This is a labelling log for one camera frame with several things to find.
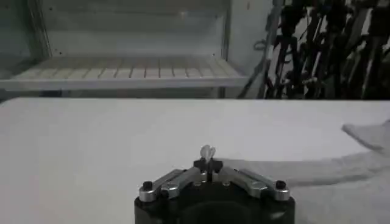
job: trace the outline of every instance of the black screw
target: black screw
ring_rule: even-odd
[[[160,192],[160,197],[163,200],[167,200],[169,198],[169,192],[167,190],[162,190]]]
[[[153,182],[151,181],[145,181],[143,184],[142,184],[142,188],[144,189],[144,191],[151,191],[153,189]]]
[[[283,190],[283,189],[286,188],[286,186],[287,186],[286,182],[284,182],[284,181],[282,181],[282,180],[278,180],[278,181],[276,181],[276,183],[275,183],[275,187],[276,187],[276,189],[278,189],[278,190]]]

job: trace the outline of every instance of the white shelf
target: white shelf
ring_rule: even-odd
[[[11,79],[9,91],[243,86],[225,60],[200,57],[58,57]]]

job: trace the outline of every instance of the white tablecloth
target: white tablecloth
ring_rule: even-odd
[[[11,100],[0,105],[0,223],[132,223],[142,181],[191,166],[204,144],[224,158],[337,158],[367,151],[343,124],[389,112],[386,102]]]

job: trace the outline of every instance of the white wall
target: white wall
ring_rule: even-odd
[[[222,0],[43,0],[53,56],[221,54]]]

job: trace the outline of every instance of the gray cloth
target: gray cloth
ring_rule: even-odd
[[[369,149],[390,150],[390,121],[367,126],[346,124],[342,129]]]
[[[286,180],[296,199],[296,223],[390,223],[390,123],[344,126],[371,152],[320,161],[259,162],[223,159],[273,180]]]

